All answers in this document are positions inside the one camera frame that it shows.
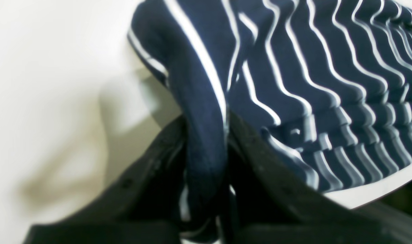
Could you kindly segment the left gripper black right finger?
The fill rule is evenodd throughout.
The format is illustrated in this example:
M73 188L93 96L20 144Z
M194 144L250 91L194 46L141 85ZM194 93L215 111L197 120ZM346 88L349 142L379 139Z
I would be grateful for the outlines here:
M225 244L412 244L412 217L388 205L348 210L306 186L230 113Z

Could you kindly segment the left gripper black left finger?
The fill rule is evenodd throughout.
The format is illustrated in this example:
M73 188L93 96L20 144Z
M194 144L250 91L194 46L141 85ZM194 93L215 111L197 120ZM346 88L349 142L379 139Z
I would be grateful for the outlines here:
M167 125L145 153L81 210L35 224L25 244L180 244L174 223L185 168L186 120Z

